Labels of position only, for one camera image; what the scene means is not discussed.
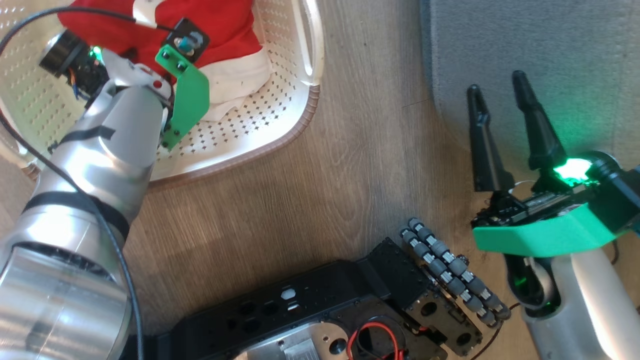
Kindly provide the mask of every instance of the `red wire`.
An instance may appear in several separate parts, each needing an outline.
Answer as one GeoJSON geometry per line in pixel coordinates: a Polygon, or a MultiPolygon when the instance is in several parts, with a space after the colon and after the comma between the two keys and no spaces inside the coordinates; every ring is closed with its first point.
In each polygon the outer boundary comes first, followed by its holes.
{"type": "Polygon", "coordinates": [[[396,340],[396,335],[394,335],[394,332],[391,331],[391,329],[389,329],[388,326],[380,322],[368,322],[351,335],[351,337],[349,338],[349,343],[347,343],[347,356],[349,357],[349,360],[353,360],[353,353],[351,352],[351,347],[353,347],[353,342],[356,340],[356,336],[358,336],[358,332],[364,329],[367,329],[369,327],[379,327],[380,329],[385,330],[391,337],[391,342],[394,344],[394,356],[392,360],[402,360],[403,351],[398,349],[398,342],[396,340]]]}

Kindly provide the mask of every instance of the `white plastic basket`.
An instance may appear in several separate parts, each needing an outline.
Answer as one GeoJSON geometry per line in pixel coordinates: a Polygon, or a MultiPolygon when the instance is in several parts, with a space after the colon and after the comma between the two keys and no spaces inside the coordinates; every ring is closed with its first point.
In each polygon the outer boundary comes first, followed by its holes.
{"type": "MultiPolygon", "coordinates": [[[[0,35],[30,13],[70,3],[0,0],[0,35]]],[[[152,187],[175,185],[258,158],[294,140],[314,116],[324,67],[316,1],[255,0],[253,12],[254,30],[273,65],[271,79],[239,110],[219,122],[199,123],[171,153],[159,149],[152,187]]],[[[0,58],[0,106],[44,154],[84,110],[64,80],[37,64],[45,44],[61,30],[57,17],[40,19],[18,34],[0,58]]],[[[0,155],[32,178],[40,171],[33,157],[4,131],[0,155]]]]}

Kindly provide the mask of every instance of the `white cloth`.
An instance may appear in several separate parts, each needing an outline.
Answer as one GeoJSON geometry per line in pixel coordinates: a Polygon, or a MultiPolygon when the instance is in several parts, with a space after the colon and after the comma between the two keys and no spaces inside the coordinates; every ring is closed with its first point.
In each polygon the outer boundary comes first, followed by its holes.
{"type": "Polygon", "coordinates": [[[267,83],[273,71],[269,54],[262,48],[242,58],[219,61],[200,69],[209,79],[209,112],[202,121],[219,121],[231,109],[240,108],[247,96],[267,83]]]}

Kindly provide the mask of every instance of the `basket handle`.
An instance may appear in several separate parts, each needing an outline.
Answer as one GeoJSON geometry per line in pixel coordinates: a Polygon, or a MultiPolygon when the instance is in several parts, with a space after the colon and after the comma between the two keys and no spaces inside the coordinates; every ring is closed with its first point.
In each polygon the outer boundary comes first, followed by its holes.
{"type": "Polygon", "coordinates": [[[298,29],[300,31],[301,43],[303,46],[302,51],[308,53],[309,59],[305,59],[305,68],[307,71],[310,85],[320,85],[322,75],[324,72],[324,32],[322,26],[322,20],[320,19],[320,10],[316,0],[291,0],[294,3],[295,8],[299,8],[299,4],[304,6],[304,13],[306,15],[306,21],[308,24],[309,34],[305,34],[307,29],[305,26],[299,24],[298,29]],[[311,39],[311,46],[307,44],[307,38],[311,39]]]}

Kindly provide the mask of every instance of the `green bracket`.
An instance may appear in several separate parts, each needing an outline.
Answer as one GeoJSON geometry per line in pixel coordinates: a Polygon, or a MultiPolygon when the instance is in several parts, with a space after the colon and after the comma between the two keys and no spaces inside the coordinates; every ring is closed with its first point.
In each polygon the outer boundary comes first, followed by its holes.
{"type": "Polygon", "coordinates": [[[171,150],[209,111],[209,79],[170,45],[160,49],[156,62],[178,79],[173,116],[162,142],[171,150]]]}
{"type": "Polygon", "coordinates": [[[561,217],[532,224],[474,229],[480,250],[535,258],[597,249],[619,235],[610,232],[588,204],[561,217]]]}

